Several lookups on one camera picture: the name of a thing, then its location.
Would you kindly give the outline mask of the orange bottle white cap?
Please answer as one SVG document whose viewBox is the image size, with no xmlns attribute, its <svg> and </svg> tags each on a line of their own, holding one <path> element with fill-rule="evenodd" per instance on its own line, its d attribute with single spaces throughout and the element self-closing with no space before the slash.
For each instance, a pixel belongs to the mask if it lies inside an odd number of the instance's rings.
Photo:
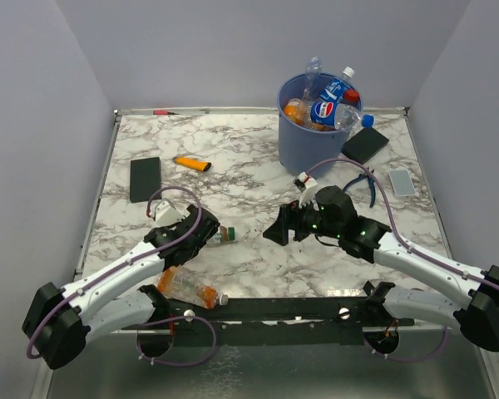
<svg viewBox="0 0 499 399">
<path fill-rule="evenodd" d="M 225 306 L 229 302 L 227 294 L 204 284 L 193 272 L 184 266 L 172 266 L 162 275 L 157 284 L 166 297 L 204 309 Z"/>
</svg>

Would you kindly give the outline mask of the small orange juice bottle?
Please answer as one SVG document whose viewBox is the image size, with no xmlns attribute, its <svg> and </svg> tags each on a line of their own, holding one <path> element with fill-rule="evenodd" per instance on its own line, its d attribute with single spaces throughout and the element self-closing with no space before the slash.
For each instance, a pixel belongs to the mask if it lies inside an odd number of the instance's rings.
<svg viewBox="0 0 499 399">
<path fill-rule="evenodd" d="M 310 119 L 307 103 L 299 98 L 289 100 L 284 107 L 284 114 L 296 125 L 315 130 L 314 123 Z"/>
</svg>

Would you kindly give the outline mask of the Pepsi bottle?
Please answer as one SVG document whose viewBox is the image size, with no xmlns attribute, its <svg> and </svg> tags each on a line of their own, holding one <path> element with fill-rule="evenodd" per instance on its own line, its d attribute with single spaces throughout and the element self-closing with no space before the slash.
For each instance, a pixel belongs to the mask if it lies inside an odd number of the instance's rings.
<svg viewBox="0 0 499 399">
<path fill-rule="evenodd" d="M 355 106 L 329 101 L 315 101 L 309 117 L 313 123 L 343 132 L 351 132 L 357 126 L 370 128 L 374 124 L 374 116 L 362 113 Z"/>
</svg>

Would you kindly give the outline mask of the blue label water bottle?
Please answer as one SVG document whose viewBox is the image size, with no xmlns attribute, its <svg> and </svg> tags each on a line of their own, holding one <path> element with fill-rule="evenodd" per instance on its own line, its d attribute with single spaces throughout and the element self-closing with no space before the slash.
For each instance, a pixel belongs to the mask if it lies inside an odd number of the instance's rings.
<svg viewBox="0 0 499 399">
<path fill-rule="evenodd" d="M 346 66 L 340 76 L 335 76 L 319 94 L 319 99 L 326 102 L 340 102 L 346 90 L 352 88 L 351 80 L 355 70 Z"/>
</svg>

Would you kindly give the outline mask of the red cap tea bottle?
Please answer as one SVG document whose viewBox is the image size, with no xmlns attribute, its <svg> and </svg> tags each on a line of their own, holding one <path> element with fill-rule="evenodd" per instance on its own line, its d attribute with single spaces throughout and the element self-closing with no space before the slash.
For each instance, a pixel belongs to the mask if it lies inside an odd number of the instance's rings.
<svg viewBox="0 0 499 399">
<path fill-rule="evenodd" d="M 343 94 L 342 103 L 345 105 L 350 105 L 356 107 L 360 100 L 359 93 L 354 89 L 347 89 Z"/>
</svg>

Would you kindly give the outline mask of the small clear crushed bottle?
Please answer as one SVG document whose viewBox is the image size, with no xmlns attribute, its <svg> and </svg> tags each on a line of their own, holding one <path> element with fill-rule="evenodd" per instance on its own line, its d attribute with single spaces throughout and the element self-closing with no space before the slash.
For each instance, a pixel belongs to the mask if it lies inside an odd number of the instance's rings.
<svg viewBox="0 0 499 399">
<path fill-rule="evenodd" d="M 312 101 L 316 97 L 314 93 L 316 92 L 316 86 L 319 83 L 322 69 L 323 63 L 319 57 L 312 57 L 309 60 L 304 73 L 304 93 L 302 97 L 304 101 Z"/>
</svg>

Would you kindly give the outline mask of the orange bottle front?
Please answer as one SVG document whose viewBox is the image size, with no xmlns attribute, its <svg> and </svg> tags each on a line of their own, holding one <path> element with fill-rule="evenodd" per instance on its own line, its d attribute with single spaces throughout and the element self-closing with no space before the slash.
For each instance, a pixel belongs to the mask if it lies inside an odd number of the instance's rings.
<svg viewBox="0 0 499 399">
<path fill-rule="evenodd" d="M 304 122 L 304 104 L 289 102 L 283 109 L 284 114 L 295 124 Z"/>
</svg>

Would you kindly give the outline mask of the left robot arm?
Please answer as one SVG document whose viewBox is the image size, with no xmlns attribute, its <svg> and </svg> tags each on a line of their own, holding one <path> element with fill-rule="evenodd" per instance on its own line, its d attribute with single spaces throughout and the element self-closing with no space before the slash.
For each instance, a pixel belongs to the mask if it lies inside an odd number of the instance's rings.
<svg viewBox="0 0 499 399">
<path fill-rule="evenodd" d="M 169 300 L 146 283 L 172 266 L 193 259 L 220 227 L 208 210 L 189 205 L 178 222 L 155 227 L 127 254 L 61 288 L 42 285 L 22 323 L 27 356 L 57 370 L 86 345 L 122 328 L 158 328 L 172 315 Z"/>
</svg>

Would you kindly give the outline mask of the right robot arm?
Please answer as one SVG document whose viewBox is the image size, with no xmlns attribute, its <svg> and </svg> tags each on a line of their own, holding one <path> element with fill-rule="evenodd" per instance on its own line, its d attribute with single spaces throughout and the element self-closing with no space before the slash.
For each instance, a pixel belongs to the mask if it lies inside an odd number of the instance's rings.
<svg viewBox="0 0 499 399">
<path fill-rule="evenodd" d="M 312 204 L 282 204 L 264 238 L 285 246 L 308 236 L 335 239 L 348 255 L 392 268 L 430 287 L 428 292 L 390 286 L 365 305 L 367 319 L 384 325 L 413 318 L 458 330 L 490 352 L 499 352 L 499 267 L 460 264 L 398 237 L 394 229 L 357 213 L 337 186 L 319 190 Z"/>
</svg>

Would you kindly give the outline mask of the black box left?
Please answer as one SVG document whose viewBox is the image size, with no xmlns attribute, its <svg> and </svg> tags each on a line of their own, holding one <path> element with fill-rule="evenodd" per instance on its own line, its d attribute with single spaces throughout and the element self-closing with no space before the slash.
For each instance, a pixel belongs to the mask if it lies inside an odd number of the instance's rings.
<svg viewBox="0 0 499 399">
<path fill-rule="evenodd" d="M 130 162 L 130 202 L 147 202 L 161 188 L 161 160 L 159 157 Z"/>
</svg>

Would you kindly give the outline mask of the black box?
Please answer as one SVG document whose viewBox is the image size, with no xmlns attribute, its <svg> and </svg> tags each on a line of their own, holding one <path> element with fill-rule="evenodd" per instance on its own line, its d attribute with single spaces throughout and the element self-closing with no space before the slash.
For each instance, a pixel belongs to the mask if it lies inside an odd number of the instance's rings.
<svg viewBox="0 0 499 399">
<path fill-rule="evenodd" d="M 147 202 L 161 188 L 161 160 L 159 157 L 130 162 L 130 202 Z"/>
<path fill-rule="evenodd" d="M 389 139 L 376 129 L 363 128 L 346 141 L 342 154 L 360 164 L 365 164 L 373 158 L 389 142 Z"/>
</svg>

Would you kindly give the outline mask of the orange utility knife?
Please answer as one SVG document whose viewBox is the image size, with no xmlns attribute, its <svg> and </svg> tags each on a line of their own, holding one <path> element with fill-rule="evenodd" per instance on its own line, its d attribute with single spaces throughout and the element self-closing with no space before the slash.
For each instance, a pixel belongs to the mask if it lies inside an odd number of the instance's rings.
<svg viewBox="0 0 499 399">
<path fill-rule="evenodd" d="M 191 159 L 191 158 L 182 157 L 182 156 L 175 157 L 173 159 L 173 161 L 177 165 L 184 166 L 185 168 L 188 168 L 191 170 L 197 170 L 199 172 L 206 172 L 212 167 L 212 164 L 210 162 Z"/>
</svg>

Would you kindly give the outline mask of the black box right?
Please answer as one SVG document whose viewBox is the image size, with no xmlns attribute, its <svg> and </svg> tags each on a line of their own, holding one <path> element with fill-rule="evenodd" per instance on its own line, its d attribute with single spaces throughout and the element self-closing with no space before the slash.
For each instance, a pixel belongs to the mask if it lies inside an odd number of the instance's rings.
<svg viewBox="0 0 499 399">
<path fill-rule="evenodd" d="M 389 139 L 376 129 L 363 128 L 346 141 L 342 154 L 360 164 L 365 164 L 373 158 L 389 142 Z"/>
</svg>

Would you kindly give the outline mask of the smartphone grey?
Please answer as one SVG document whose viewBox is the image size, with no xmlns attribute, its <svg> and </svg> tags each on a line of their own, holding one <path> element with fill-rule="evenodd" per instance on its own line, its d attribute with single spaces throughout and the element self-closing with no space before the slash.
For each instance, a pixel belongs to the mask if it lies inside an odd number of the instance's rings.
<svg viewBox="0 0 499 399">
<path fill-rule="evenodd" d="M 417 194 L 408 170 L 390 170 L 388 176 L 397 197 L 411 197 Z"/>
</svg>

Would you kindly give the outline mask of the red marker pen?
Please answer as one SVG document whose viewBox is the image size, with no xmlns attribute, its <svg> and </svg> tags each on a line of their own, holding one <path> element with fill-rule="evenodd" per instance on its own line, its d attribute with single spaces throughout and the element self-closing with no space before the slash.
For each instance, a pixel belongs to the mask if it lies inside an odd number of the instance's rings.
<svg viewBox="0 0 499 399">
<path fill-rule="evenodd" d="M 174 112 L 174 111 L 153 110 L 152 115 L 154 115 L 154 116 L 177 116 L 179 114 L 177 112 Z"/>
</svg>

